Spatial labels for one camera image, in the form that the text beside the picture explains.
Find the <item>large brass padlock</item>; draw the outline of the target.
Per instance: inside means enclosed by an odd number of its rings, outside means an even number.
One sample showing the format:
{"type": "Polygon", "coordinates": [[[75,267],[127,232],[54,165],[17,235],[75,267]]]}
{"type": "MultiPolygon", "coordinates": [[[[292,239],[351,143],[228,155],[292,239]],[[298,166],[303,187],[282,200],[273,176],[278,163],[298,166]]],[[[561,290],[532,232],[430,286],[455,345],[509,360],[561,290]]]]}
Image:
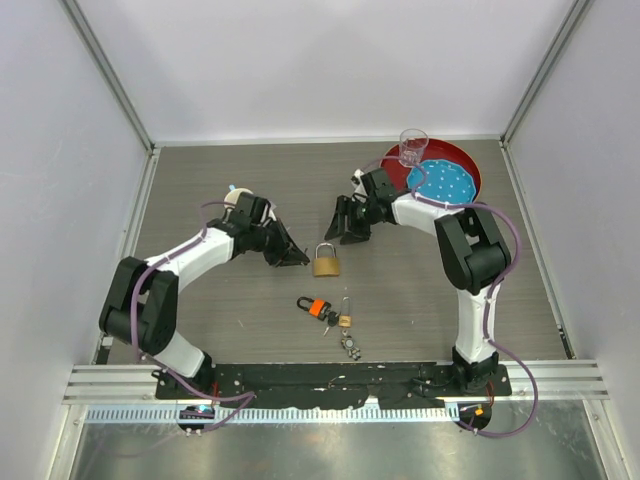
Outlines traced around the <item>large brass padlock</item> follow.
{"type": "Polygon", "coordinates": [[[316,278],[338,277],[341,273],[336,247],[330,242],[321,242],[315,248],[312,275],[316,278]]]}

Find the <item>orange black padlock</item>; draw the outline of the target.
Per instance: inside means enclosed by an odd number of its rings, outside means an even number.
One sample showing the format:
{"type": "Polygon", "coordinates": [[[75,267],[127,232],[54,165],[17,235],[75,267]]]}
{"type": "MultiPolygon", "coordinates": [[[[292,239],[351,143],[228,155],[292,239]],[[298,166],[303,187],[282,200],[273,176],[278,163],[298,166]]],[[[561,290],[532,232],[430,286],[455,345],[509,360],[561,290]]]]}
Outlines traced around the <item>orange black padlock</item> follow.
{"type": "Polygon", "coordinates": [[[301,296],[297,299],[296,305],[299,309],[305,311],[315,319],[324,321],[331,310],[332,305],[320,298],[310,298],[301,296]]]}

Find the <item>small black keys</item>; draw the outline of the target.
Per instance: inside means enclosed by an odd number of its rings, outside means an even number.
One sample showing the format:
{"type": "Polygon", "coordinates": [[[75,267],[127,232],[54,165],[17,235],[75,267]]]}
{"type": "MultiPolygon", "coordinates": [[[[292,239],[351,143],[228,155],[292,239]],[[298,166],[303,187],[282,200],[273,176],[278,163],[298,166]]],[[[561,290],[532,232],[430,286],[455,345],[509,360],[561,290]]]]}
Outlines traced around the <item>small black keys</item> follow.
{"type": "Polygon", "coordinates": [[[323,332],[323,335],[326,336],[331,328],[338,325],[340,319],[340,314],[333,310],[329,311],[326,315],[326,327],[323,332]]]}

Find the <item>small brass padlock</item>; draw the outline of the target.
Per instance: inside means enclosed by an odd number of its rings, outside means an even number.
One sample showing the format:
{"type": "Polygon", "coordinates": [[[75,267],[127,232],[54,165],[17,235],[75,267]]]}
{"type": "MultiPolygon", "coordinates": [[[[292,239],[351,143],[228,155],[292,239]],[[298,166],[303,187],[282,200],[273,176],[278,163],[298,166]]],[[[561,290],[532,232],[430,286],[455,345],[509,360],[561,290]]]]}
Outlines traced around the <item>small brass padlock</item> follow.
{"type": "Polygon", "coordinates": [[[341,301],[341,308],[338,316],[338,326],[342,329],[349,329],[352,326],[350,297],[345,296],[341,301]]]}

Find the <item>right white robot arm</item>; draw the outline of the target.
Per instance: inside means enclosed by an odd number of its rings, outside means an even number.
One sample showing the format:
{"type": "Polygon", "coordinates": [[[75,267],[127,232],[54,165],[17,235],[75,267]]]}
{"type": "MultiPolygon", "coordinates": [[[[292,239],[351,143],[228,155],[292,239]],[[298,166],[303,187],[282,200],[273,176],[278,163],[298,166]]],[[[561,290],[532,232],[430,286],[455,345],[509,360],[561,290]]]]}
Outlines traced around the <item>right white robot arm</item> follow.
{"type": "Polygon", "coordinates": [[[454,206],[399,190],[382,167],[356,170],[351,183],[354,193],[337,198],[324,239],[338,239],[342,245],[364,242],[379,223],[412,227],[436,238],[445,276],[458,296],[451,380],[460,393],[477,393],[497,373],[495,301],[512,263],[493,214],[483,204],[454,206]]]}

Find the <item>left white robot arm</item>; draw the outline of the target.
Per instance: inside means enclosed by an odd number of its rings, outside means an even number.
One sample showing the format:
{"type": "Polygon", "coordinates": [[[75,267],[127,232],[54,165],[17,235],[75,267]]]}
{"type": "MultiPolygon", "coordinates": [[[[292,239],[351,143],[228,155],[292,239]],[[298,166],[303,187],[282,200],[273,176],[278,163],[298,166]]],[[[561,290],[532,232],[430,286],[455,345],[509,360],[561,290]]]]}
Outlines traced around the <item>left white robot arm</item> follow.
{"type": "Polygon", "coordinates": [[[98,320],[103,334],[169,370],[193,399],[212,391],[215,367],[209,354],[178,332],[179,294],[213,268],[247,252],[262,254],[271,267],[310,262],[269,200],[236,188],[219,205],[222,216],[206,221],[191,239],[147,259],[122,259],[98,320]]]}

